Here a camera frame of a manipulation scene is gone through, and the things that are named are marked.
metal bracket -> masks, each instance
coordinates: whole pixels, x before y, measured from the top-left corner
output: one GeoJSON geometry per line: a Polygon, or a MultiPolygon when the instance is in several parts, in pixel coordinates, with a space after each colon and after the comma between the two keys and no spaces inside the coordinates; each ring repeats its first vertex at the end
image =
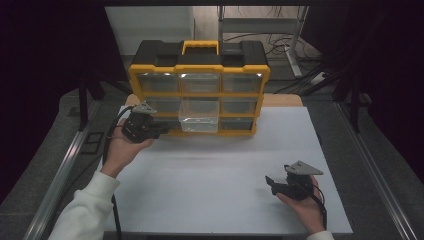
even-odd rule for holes
{"type": "Polygon", "coordinates": [[[135,113],[146,113],[146,114],[157,113],[157,111],[153,109],[152,107],[150,107],[149,104],[146,103],[146,101],[135,106],[132,109],[132,111],[135,113]]]}
{"type": "Polygon", "coordinates": [[[297,161],[295,164],[285,166],[286,172],[296,175],[323,175],[324,173],[302,161],[297,161]]]}

metal frame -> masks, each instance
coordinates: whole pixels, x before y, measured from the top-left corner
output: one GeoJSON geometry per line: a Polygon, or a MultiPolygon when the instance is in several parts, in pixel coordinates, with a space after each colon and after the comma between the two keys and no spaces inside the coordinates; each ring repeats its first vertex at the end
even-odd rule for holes
{"type": "MultiPolygon", "coordinates": [[[[99,101],[93,101],[90,105],[90,109],[88,110],[88,119],[93,119],[96,115],[97,111],[100,108],[101,103],[99,101]]],[[[47,190],[46,195],[44,196],[43,201],[40,204],[35,216],[29,225],[29,228],[23,239],[40,239],[43,235],[44,229],[46,228],[48,221],[51,216],[54,214],[54,209],[56,204],[58,204],[58,200],[60,195],[62,194],[63,187],[65,186],[65,182],[68,179],[69,173],[72,170],[74,162],[77,158],[77,155],[81,149],[81,146],[84,143],[84,140],[88,134],[90,129],[90,122],[88,125],[82,130],[78,131],[75,135],[71,146],[69,147],[65,157],[62,160],[62,164],[60,165],[56,175],[47,190]]]]}
{"type": "Polygon", "coordinates": [[[302,31],[308,12],[308,6],[302,7],[298,18],[267,19],[267,18],[225,18],[224,7],[218,6],[218,39],[223,40],[224,33],[290,33],[293,34],[290,47],[286,47],[286,56],[294,77],[302,77],[296,60],[296,44],[302,31]]]}
{"type": "Polygon", "coordinates": [[[349,130],[349,134],[352,136],[353,141],[355,142],[355,146],[358,148],[362,160],[365,164],[365,168],[368,171],[368,174],[371,180],[374,182],[375,187],[377,188],[378,193],[387,208],[388,213],[392,217],[393,222],[395,223],[399,234],[402,236],[404,240],[417,240],[417,236],[412,229],[411,224],[409,223],[408,217],[397,201],[396,197],[393,195],[390,190],[389,185],[384,179],[383,174],[380,172],[377,164],[374,161],[373,156],[371,155],[367,145],[360,133],[356,132],[355,129],[350,124],[349,120],[349,111],[345,104],[336,103],[337,110],[339,110],[342,115],[343,121],[346,124],[346,127],[349,130]]]}

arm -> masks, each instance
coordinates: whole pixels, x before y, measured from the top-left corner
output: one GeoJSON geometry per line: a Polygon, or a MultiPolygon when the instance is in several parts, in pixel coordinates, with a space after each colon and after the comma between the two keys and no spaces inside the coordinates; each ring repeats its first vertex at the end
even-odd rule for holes
{"type": "MultiPolygon", "coordinates": [[[[318,187],[317,180],[313,176],[311,176],[311,179],[312,184],[318,187]]],[[[322,201],[317,188],[314,188],[314,195],[322,201]]],[[[277,197],[296,212],[300,222],[302,222],[310,235],[307,240],[334,239],[331,232],[325,230],[321,210],[312,198],[296,201],[281,193],[277,193],[277,197]]]]}
{"type": "Polygon", "coordinates": [[[139,151],[152,143],[153,139],[132,143],[122,134],[120,127],[115,129],[107,161],[99,172],[94,173],[86,188],[75,192],[74,199],[60,214],[49,239],[102,239],[104,224],[113,208],[111,197],[119,186],[115,178],[139,151]]]}

gray floor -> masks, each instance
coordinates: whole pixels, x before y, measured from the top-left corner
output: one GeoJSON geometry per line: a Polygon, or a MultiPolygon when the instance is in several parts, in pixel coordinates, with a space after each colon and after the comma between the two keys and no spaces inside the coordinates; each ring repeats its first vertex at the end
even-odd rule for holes
{"type": "MultiPolygon", "coordinates": [[[[292,79],[292,76],[287,71],[285,64],[277,63],[276,65],[282,69],[281,73],[277,74],[276,78],[267,84],[266,92],[274,92],[294,82],[288,81],[292,79]]],[[[127,97],[124,93],[107,84],[103,84],[103,86],[107,94],[93,119],[95,124],[90,129],[92,133],[107,131],[113,117],[116,116],[119,107],[127,97]]],[[[355,146],[349,126],[345,124],[337,104],[331,100],[333,87],[330,86],[311,96],[303,97],[302,101],[308,108],[314,127],[322,139],[322,150],[354,231],[352,235],[336,236],[336,239],[402,239],[387,206],[372,181],[371,174],[361,156],[361,151],[355,146]]],[[[0,239],[22,239],[25,235],[78,129],[79,119],[75,110],[78,110],[77,91],[73,91],[62,98],[60,112],[43,145],[13,191],[0,206],[0,239]]],[[[360,110],[359,116],[360,136],[364,139],[399,206],[410,220],[417,239],[424,239],[423,184],[375,126],[368,116],[366,108],[360,110]]],[[[83,151],[93,151],[93,153],[80,154],[77,158],[71,177],[65,187],[66,194],[64,194],[63,201],[57,209],[58,213],[72,199],[73,192],[84,187],[90,180],[99,161],[96,157],[101,153],[101,149],[102,147],[95,151],[90,144],[83,146],[83,151]]],[[[47,238],[50,228],[51,225],[48,225],[42,239],[47,238]]],[[[284,239],[305,239],[305,237],[284,237],[284,239]]],[[[176,239],[170,236],[154,237],[126,234],[126,239],[146,238],[176,239]]],[[[115,239],[114,234],[106,234],[105,239],[115,239]]],[[[200,239],[281,238],[208,237],[200,239]]]]}

metal rail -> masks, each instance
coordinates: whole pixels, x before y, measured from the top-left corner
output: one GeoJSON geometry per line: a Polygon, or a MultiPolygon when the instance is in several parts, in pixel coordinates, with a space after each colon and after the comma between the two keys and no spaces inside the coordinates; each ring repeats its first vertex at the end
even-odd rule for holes
{"type": "Polygon", "coordinates": [[[412,226],[409,223],[408,217],[406,216],[396,197],[390,190],[389,185],[387,184],[382,173],[380,172],[380,169],[374,161],[374,158],[371,155],[367,145],[365,144],[361,134],[357,133],[350,124],[349,113],[346,109],[346,106],[343,103],[336,103],[336,106],[337,109],[340,111],[343,117],[343,121],[345,122],[349,133],[352,136],[353,141],[355,142],[355,145],[361,154],[362,160],[371,177],[371,180],[374,182],[374,185],[377,188],[377,191],[380,194],[380,197],[384,205],[386,206],[387,211],[392,217],[392,220],[396,225],[402,239],[417,240],[417,236],[415,235],[414,230],[412,229],[412,226]]]}
{"type": "Polygon", "coordinates": [[[101,103],[99,101],[93,101],[88,110],[88,119],[89,124],[85,127],[83,131],[78,131],[75,135],[72,143],[62,160],[62,163],[56,172],[53,181],[47,190],[46,195],[43,198],[43,201],[40,204],[35,216],[29,225],[29,228],[24,236],[24,240],[35,240],[40,239],[43,235],[43,232],[50,220],[51,216],[54,214],[53,211],[58,204],[60,195],[62,194],[63,188],[65,186],[66,180],[68,179],[69,173],[72,170],[75,159],[81,149],[81,146],[84,143],[84,140],[90,129],[90,120],[94,118],[97,111],[100,108],[101,103]]]}

